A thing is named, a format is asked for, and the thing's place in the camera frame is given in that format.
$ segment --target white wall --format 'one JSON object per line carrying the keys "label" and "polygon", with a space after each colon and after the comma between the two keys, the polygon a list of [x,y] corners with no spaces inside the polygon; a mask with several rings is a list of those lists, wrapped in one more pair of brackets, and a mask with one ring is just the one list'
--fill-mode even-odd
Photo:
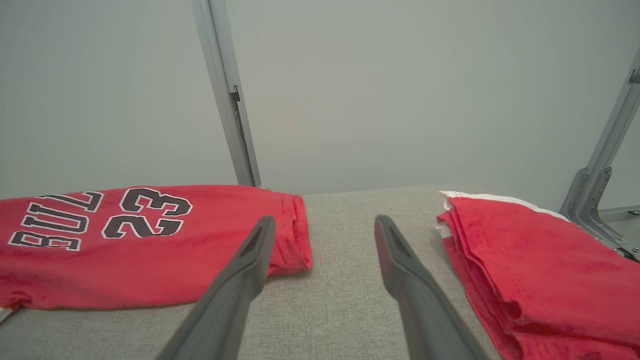
{"label": "white wall", "polygon": [[640,45],[637,0],[227,0],[262,182],[481,184],[559,209]]}
{"label": "white wall", "polygon": [[611,168],[599,208],[640,208],[640,111],[636,112]]}
{"label": "white wall", "polygon": [[237,184],[190,0],[0,2],[0,198]]}

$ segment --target metal hinge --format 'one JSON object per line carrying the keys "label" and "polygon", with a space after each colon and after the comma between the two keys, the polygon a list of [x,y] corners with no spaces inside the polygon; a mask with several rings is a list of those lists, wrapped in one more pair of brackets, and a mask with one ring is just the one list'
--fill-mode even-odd
{"label": "metal hinge", "polygon": [[636,70],[634,70],[631,73],[631,78],[629,78],[629,83],[630,84],[640,84],[640,74],[636,73]]}
{"label": "metal hinge", "polygon": [[240,93],[238,92],[238,86],[237,85],[234,85],[234,90],[235,90],[235,92],[231,93],[231,99],[234,102],[240,102]]}

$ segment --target white trim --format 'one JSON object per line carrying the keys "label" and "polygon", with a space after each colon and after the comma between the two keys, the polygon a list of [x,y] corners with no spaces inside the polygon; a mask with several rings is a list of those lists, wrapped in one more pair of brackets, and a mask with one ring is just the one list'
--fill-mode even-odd
{"label": "white trim", "polygon": [[462,192],[451,192],[451,191],[443,191],[440,192],[442,194],[442,198],[444,200],[444,209],[449,211],[451,208],[453,208],[453,205],[451,204],[451,202],[449,201],[449,198],[451,197],[467,197],[469,199],[479,199],[479,200],[492,200],[492,201],[502,201],[502,202],[510,202],[512,204],[518,204],[518,205],[522,205],[525,206],[529,209],[532,209],[533,211],[537,212],[537,213],[544,213],[544,214],[549,214],[553,217],[557,217],[560,218],[566,222],[570,222],[569,220],[567,220],[566,217],[560,215],[559,213],[556,213],[555,211],[551,211],[551,210],[547,210],[547,209],[541,209],[537,206],[535,206],[534,204],[531,204],[530,202],[526,202],[524,200],[520,200],[517,199],[515,197],[510,197],[510,196],[499,196],[499,195],[491,195],[488,193],[478,193],[478,194],[473,194],[473,193],[462,193]]}
{"label": "white trim", "polygon": [[12,312],[13,310],[11,309],[5,309],[3,307],[0,307],[0,322],[6,319],[6,317],[9,316]]}
{"label": "white trim", "polygon": [[436,230],[440,231],[440,237],[443,239],[453,236],[453,234],[451,233],[451,229],[449,228],[449,224],[447,224],[446,222],[439,223],[436,226]]}

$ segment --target gray table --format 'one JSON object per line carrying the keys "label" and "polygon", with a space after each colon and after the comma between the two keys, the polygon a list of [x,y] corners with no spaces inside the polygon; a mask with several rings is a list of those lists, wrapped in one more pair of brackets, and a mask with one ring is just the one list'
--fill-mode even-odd
{"label": "gray table", "polygon": [[[500,359],[434,229],[435,217],[443,211],[436,191],[442,189],[416,186],[305,196],[314,269],[268,280],[249,311],[239,358],[408,359],[397,303],[383,287],[373,239],[374,217],[386,214],[485,352],[491,359]],[[21,309],[0,323],[0,357],[151,359],[192,306],[122,311]]]}

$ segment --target folded red jersey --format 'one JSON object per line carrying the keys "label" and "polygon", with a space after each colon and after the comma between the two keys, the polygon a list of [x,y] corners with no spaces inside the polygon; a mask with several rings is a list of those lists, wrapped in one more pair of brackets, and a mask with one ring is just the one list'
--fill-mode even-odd
{"label": "folded red jersey", "polygon": [[445,249],[506,360],[638,358],[640,264],[521,200],[445,194]]}
{"label": "folded red jersey", "polygon": [[311,269],[298,195],[205,185],[0,200],[0,307],[197,301],[265,215],[276,220],[269,274]]}

